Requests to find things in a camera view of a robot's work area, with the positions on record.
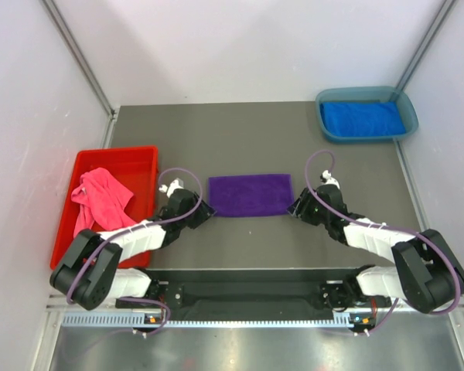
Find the purple towel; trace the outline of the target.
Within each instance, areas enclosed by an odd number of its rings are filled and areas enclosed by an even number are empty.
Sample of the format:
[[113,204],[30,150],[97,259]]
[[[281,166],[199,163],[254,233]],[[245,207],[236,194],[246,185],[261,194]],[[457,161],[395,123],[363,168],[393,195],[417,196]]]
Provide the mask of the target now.
[[208,204],[226,218],[281,216],[294,202],[289,174],[210,177],[207,191]]

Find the blue towel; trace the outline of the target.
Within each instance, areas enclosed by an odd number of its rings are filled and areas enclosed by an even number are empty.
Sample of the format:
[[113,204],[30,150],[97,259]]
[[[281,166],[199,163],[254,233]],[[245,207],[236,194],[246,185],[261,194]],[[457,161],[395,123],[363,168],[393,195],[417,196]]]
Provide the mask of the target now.
[[326,130],[340,138],[381,138],[406,133],[393,102],[322,103],[320,113]]

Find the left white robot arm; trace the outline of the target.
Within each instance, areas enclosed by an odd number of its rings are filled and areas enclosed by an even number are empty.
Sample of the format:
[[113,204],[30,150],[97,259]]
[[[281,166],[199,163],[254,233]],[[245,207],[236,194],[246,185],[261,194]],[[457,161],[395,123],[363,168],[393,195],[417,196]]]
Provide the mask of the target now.
[[111,232],[81,230],[53,270],[50,285],[66,295],[69,303],[86,310],[119,298],[143,298],[152,279],[141,268],[120,268],[119,264],[169,246],[182,230],[194,230],[216,213],[179,180],[160,186],[159,191],[168,202],[154,218]]

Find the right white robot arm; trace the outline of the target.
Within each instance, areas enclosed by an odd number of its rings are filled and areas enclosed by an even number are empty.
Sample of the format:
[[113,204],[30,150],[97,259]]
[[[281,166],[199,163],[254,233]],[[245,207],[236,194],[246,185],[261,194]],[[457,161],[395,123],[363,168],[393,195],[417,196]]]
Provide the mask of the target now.
[[321,185],[315,192],[303,189],[287,212],[304,223],[324,226],[329,237],[343,245],[391,262],[389,267],[369,265],[357,270],[350,289],[356,299],[399,298],[430,314],[464,295],[464,269],[437,230],[413,234],[350,213],[333,184]]

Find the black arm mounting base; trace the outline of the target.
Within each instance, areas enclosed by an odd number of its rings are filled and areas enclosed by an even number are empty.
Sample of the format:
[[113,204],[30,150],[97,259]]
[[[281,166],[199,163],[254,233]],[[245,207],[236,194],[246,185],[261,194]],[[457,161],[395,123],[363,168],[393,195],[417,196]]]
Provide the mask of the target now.
[[364,297],[350,268],[152,270],[146,297],[174,321],[296,321],[330,319],[336,311],[388,308]]

